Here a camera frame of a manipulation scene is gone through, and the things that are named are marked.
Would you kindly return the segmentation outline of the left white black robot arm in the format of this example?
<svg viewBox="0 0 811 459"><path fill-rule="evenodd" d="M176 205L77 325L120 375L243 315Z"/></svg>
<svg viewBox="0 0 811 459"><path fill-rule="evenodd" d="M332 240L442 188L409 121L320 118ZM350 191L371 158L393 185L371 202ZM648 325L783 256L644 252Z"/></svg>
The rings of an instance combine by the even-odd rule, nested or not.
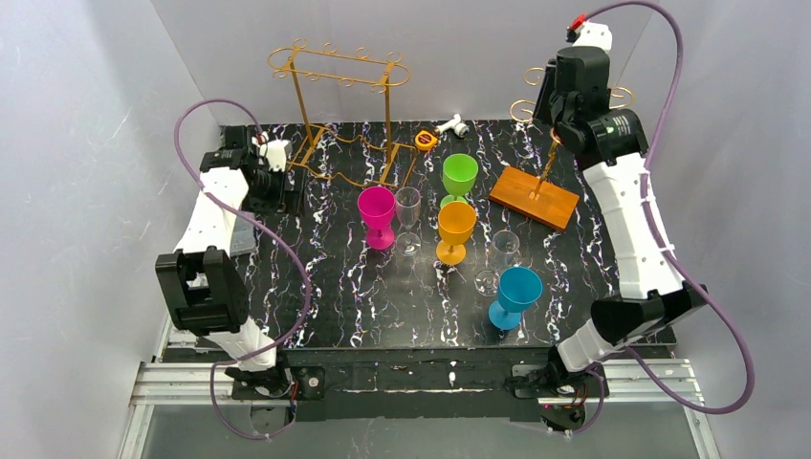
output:
<svg viewBox="0 0 811 459"><path fill-rule="evenodd" d="M276 352L249 315L244 281L231 260L237 211L250 215L287 202L287 140L205 154L203 188L175 249L156 260L156 275L175 328L218 344L242 371L273 368Z"/></svg>

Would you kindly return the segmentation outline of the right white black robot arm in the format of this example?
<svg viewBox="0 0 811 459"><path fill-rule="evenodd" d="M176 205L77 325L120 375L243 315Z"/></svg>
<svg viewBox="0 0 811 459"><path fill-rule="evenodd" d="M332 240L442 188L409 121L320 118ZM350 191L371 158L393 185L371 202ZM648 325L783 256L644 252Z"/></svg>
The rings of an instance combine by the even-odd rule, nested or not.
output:
<svg viewBox="0 0 811 459"><path fill-rule="evenodd" d="M647 138L635 112L611 107L609 70L599 47L559 50L546 65L535 112L575 156L619 269L618 294L594 301L585 324L551 351L548 367L560 375L580 373L706 303L667 260L667 237L650 231L648 223L661 216L645 167Z"/></svg>

